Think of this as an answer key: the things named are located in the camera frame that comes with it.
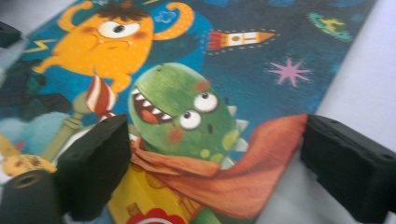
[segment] monster's mouth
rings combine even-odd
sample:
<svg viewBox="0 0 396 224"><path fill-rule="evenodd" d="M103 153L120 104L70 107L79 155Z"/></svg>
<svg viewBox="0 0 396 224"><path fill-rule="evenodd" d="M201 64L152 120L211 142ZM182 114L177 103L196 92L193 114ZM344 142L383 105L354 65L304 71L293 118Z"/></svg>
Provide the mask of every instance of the monster's mouth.
<svg viewBox="0 0 396 224"><path fill-rule="evenodd" d="M172 121L172 117L155 107L138 88L132 91L134 111L145 122L160 124Z"/></svg>

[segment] dinosaur head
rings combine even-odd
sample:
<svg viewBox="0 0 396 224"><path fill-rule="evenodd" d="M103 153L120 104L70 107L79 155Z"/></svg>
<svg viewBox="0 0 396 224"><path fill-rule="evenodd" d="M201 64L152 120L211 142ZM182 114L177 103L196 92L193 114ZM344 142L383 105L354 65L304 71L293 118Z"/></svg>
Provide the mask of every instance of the dinosaur head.
<svg viewBox="0 0 396 224"><path fill-rule="evenodd" d="M143 74L129 107L149 151L221 163L239 137L235 119L209 82L179 63Z"/></svg>

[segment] orange monster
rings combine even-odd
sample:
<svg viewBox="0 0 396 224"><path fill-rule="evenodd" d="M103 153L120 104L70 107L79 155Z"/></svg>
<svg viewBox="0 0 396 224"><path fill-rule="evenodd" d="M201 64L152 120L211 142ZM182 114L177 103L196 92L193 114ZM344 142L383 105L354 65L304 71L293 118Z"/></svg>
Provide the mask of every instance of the orange monster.
<svg viewBox="0 0 396 224"><path fill-rule="evenodd" d="M53 65L74 73L113 80L111 89L125 90L135 73L149 56L153 40L167 40L183 35L194 21L192 9L183 3L170 3L169 10L179 10L178 20L165 31L154 34L154 22L150 15L132 7L127 0L120 7L108 5L99 9L81 25L72 23L73 16L81 9L93 6L90 1L70 7L59 19L59 26L69 32L54 47L52 55L34 71L43 74Z"/></svg>

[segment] white eye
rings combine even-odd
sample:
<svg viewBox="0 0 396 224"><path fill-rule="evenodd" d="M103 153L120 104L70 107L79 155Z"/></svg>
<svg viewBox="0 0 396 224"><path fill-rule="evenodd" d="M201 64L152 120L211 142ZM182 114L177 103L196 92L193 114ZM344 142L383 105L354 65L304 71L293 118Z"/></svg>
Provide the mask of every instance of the white eye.
<svg viewBox="0 0 396 224"><path fill-rule="evenodd" d="M180 118L180 125L185 130L192 130L201 124L201 115L193 110L186 111Z"/></svg>
<svg viewBox="0 0 396 224"><path fill-rule="evenodd" d="M210 92L204 92L195 97L194 106L195 109L202 112L210 112L218 107L219 100L215 94Z"/></svg>
<svg viewBox="0 0 396 224"><path fill-rule="evenodd" d="M140 28L140 24L131 23L122 25L114 21L105 21L99 28L99 34L108 38L123 38L136 33Z"/></svg>

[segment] purple starburst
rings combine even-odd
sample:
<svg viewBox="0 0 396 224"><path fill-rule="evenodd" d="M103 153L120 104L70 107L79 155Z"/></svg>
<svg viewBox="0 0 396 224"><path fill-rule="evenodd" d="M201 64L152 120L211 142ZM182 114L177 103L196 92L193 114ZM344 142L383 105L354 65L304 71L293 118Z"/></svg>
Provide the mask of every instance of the purple starburst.
<svg viewBox="0 0 396 224"><path fill-rule="evenodd" d="M311 70L300 70L300 66L303 62L298 62L297 64L293 65L290 58L286 61L286 66L277 63L271 63L271 65L279 68L279 70L268 70L271 73L277 73L280 75L279 80L277 81L278 85L281 85L287 78L290 79L291 85L293 87L297 87L297 77L309 81L309 78L303 77L301 73L310 73Z"/></svg>

